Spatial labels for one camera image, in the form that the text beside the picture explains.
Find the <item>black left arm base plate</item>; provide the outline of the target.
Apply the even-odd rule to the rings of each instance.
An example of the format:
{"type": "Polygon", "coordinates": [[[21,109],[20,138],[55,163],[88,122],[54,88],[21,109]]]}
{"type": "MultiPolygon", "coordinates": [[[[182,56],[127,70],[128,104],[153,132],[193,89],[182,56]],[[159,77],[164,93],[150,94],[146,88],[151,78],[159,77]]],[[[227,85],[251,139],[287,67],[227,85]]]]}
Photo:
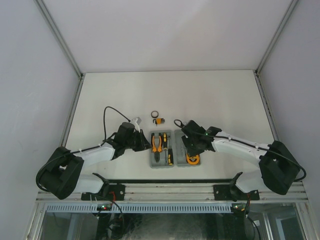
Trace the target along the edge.
{"type": "Polygon", "coordinates": [[[98,193],[83,193],[82,201],[123,201],[125,198],[126,186],[124,184],[104,185],[98,193]]]}

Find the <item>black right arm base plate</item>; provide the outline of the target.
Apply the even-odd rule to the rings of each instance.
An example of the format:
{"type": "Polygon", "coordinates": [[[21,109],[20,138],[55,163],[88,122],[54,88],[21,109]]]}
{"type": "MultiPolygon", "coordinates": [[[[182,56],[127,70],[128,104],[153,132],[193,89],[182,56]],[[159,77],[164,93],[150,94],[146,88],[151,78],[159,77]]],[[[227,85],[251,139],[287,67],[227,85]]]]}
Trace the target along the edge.
{"type": "Polygon", "coordinates": [[[215,184],[213,185],[214,199],[216,201],[246,201],[251,199],[253,201],[260,200],[260,195],[257,190],[245,193],[238,189],[236,186],[228,184],[215,184]]]}

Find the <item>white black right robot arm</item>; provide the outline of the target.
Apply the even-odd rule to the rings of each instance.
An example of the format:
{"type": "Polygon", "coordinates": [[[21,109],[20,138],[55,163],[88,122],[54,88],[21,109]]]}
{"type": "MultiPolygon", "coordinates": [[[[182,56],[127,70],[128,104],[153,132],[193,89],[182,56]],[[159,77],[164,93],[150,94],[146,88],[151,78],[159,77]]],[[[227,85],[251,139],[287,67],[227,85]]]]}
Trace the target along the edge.
{"type": "Polygon", "coordinates": [[[255,191],[269,189],[278,195],[286,195],[292,183],[302,181],[307,173],[281,141],[271,144],[256,143],[235,137],[218,127],[208,129],[189,120],[175,125],[183,132],[182,142],[191,157],[205,151],[226,153],[254,165],[250,172],[240,171],[228,185],[230,197],[238,201],[255,191]]]}

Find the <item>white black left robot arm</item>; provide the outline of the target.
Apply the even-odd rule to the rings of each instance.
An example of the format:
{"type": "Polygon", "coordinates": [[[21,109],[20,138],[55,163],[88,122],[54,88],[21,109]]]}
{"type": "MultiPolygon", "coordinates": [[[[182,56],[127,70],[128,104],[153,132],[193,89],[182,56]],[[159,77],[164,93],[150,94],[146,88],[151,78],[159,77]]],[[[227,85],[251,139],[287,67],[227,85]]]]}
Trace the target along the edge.
{"type": "Polygon", "coordinates": [[[108,180],[95,172],[84,174],[84,169],[100,162],[115,160],[128,149],[134,152],[150,149],[151,144],[140,128],[140,122],[139,117],[123,122],[117,132],[94,147],[74,152],[63,146],[56,148],[38,171],[36,185],[60,200],[76,192],[92,193],[98,200],[106,199],[110,193],[108,180]]]}

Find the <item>short yellow black screwdriver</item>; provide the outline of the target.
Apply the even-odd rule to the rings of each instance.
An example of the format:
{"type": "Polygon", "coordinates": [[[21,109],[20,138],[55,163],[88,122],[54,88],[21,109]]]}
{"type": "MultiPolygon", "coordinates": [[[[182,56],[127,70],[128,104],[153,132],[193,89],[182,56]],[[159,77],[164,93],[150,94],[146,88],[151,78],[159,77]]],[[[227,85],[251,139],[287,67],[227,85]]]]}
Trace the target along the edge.
{"type": "Polygon", "coordinates": [[[174,156],[173,156],[173,149],[172,148],[168,149],[167,162],[168,162],[169,166],[172,166],[174,164],[174,156]]]}

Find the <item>grey plastic tool case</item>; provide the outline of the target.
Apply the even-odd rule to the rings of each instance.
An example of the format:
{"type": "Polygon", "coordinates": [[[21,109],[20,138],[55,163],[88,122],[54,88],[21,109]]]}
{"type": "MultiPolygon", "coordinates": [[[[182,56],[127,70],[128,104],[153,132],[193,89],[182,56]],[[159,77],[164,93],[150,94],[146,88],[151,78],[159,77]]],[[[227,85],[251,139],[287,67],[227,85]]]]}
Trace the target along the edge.
{"type": "Polygon", "coordinates": [[[156,163],[154,154],[152,153],[152,144],[149,154],[149,164],[152,168],[172,168],[173,166],[178,167],[196,167],[201,164],[201,158],[200,163],[198,165],[190,165],[186,161],[186,154],[187,154],[187,148],[185,147],[182,137],[184,136],[184,133],[181,130],[158,130],[158,131],[152,131],[150,133],[150,143],[151,143],[151,134],[155,133],[156,138],[158,137],[158,134],[161,133],[163,136],[163,133],[167,134],[167,161],[165,161],[165,151],[163,149],[162,145],[162,152],[160,153],[160,161],[156,163]],[[173,150],[173,165],[168,165],[168,149],[173,150]]]}

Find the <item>long black yellow screwdriver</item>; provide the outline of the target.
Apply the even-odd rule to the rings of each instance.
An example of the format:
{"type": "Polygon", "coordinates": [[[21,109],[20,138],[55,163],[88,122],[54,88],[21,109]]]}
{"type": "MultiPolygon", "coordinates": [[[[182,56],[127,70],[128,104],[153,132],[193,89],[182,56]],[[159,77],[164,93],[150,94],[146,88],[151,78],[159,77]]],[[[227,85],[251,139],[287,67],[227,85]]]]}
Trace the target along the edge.
{"type": "Polygon", "coordinates": [[[165,161],[167,162],[168,138],[167,138],[167,133],[166,132],[164,132],[162,134],[162,140],[163,140],[163,149],[164,149],[165,161]]]}

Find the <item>orange black pliers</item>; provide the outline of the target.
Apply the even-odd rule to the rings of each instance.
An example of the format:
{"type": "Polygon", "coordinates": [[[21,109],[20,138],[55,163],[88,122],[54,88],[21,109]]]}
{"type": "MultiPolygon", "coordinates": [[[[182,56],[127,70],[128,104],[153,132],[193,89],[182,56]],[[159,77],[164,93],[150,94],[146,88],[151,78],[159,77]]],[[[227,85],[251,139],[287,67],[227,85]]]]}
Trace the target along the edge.
{"type": "Polygon", "coordinates": [[[151,134],[151,151],[154,155],[154,160],[156,163],[160,161],[161,152],[163,151],[163,137],[159,133],[156,137],[155,133],[151,134]]]}

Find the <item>orange tape measure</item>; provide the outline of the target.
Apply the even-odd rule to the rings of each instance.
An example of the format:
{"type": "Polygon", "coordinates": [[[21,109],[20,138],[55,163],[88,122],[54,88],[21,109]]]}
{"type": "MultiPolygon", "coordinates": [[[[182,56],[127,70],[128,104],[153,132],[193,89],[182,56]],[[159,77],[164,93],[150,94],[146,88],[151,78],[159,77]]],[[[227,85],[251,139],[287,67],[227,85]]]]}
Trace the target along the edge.
{"type": "Polygon", "coordinates": [[[190,156],[188,153],[186,154],[186,162],[189,165],[195,166],[200,164],[200,155],[190,156]]]}

